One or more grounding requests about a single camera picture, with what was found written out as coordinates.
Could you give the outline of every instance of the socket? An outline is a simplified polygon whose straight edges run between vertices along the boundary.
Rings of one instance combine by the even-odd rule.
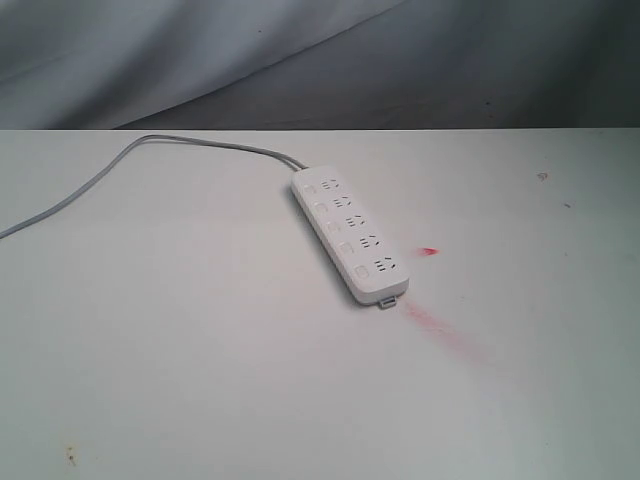
[[[395,305],[409,272],[344,177],[331,166],[306,168],[291,189],[355,299]]]

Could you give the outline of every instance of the white power strip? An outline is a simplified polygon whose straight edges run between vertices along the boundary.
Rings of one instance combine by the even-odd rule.
[[[336,169],[300,170],[291,189],[356,300],[395,305],[409,272]]]

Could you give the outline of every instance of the gray power cable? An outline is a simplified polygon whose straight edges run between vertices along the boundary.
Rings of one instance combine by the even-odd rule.
[[[226,148],[229,150],[242,150],[244,152],[257,153],[259,155],[266,155],[268,157],[275,158],[276,160],[279,160],[285,165],[287,165],[293,171],[304,170],[305,168],[308,168],[302,162],[296,160],[295,158],[290,157],[289,155],[285,155],[284,153],[276,152],[273,150],[266,150],[264,148],[251,147],[249,145],[240,145],[237,143],[214,142],[211,140],[203,140],[200,138],[191,138],[191,137],[181,137],[177,135],[160,135],[160,134],[145,135],[143,137],[138,138],[137,140],[134,140],[129,145],[127,145],[124,148],[124,150],[122,150],[111,161],[111,163],[109,163],[109,165],[107,165],[102,170],[100,170],[100,172],[98,172],[91,180],[89,180],[87,183],[82,185],[79,189],[77,189],[67,198],[56,203],[53,207],[45,210],[44,212],[39,213],[38,215],[35,215],[23,222],[20,222],[17,225],[14,225],[13,227],[10,227],[10,228],[7,228],[6,230],[1,231],[0,240],[8,237],[9,235],[13,235],[14,233],[19,232],[23,228],[27,228],[27,227],[30,227],[31,225],[41,222],[45,218],[48,218],[51,215],[55,215],[63,208],[68,207],[71,203],[73,203],[75,200],[80,198],[85,192],[87,192],[96,183],[102,180],[113,169],[113,167],[115,167],[118,163],[120,163],[120,160],[122,160],[124,157],[127,156],[129,152],[131,152],[131,150],[133,150],[139,145],[142,145],[145,142],[149,142],[152,140],[167,141],[172,143],[186,143],[189,145],[200,145],[203,147]]]

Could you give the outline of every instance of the table surface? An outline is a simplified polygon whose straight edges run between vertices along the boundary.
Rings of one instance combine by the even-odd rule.
[[[0,241],[0,478],[637,476],[640,130],[188,133],[337,166],[407,294],[354,303],[278,162],[140,147]],[[0,229],[141,134],[0,132]]]

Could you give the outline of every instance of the gray fabric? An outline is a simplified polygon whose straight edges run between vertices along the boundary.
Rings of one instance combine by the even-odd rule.
[[[632,0],[4,5],[5,128],[640,125]]]

